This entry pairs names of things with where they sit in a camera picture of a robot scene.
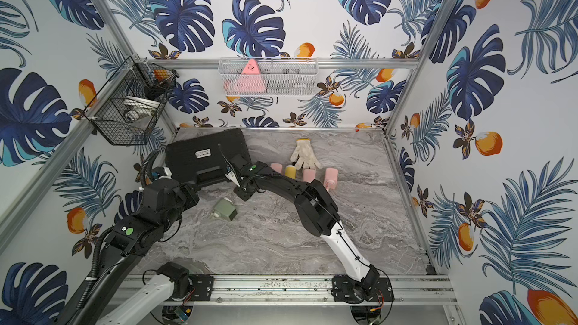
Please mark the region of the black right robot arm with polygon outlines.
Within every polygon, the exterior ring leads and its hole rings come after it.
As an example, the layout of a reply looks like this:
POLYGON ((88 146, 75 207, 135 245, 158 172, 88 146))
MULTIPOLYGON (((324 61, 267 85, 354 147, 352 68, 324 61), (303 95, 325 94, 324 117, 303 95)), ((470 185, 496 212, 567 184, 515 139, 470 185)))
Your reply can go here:
POLYGON ((264 162, 249 162, 238 154, 231 158, 220 153, 226 163, 225 175, 236 185, 234 193, 249 200, 255 193, 271 192, 294 204, 302 226, 321 238, 339 259, 346 283, 331 294, 337 302, 358 305, 363 302, 393 302, 391 280, 356 248, 343 226, 337 204, 323 184, 298 181, 275 171, 264 162))

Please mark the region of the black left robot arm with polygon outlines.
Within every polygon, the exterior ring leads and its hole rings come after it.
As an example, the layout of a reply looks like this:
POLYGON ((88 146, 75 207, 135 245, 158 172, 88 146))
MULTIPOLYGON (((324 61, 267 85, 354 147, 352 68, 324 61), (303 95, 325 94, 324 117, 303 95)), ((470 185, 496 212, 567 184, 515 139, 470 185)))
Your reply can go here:
POLYGON ((172 179, 169 169, 153 164, 151 152, 141 166, 142 199, 138 209, 102 233, 93 252, 90 272, 55 324, 95 324, 117 289, 182 214, 200 201, 194 188, 172 179))

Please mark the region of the yellow pencil sharpener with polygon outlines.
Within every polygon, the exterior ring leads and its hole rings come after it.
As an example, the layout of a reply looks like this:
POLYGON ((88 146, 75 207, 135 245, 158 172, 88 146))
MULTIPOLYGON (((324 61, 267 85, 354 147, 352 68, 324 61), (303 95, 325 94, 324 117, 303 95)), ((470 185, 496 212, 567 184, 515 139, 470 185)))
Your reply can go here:
POLYGON ((284 169, 284 175, 288 178, 295 179, 297 176, 297 169, 294 165, 288 165, 284 169))

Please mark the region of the pink pencil sharpener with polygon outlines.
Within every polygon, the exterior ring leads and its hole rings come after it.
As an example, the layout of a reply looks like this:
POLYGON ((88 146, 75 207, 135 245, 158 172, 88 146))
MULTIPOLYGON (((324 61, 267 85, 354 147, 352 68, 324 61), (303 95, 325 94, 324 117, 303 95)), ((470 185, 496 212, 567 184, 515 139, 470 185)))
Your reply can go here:
POLYGON ((316 170, 314 169, 304 169, 303 170, 303 181, 311 183, 316 179, 316 170))
POLYGON ((273 162, 270 164, 270 167, 277 173, 283 173, 283 165, 281 163, 273 162))
POLYGON ((336 168, 326 168, 324 176, 324 187, 326 190, 334 190, 337 188, 339 179, 339 171, 336 168))

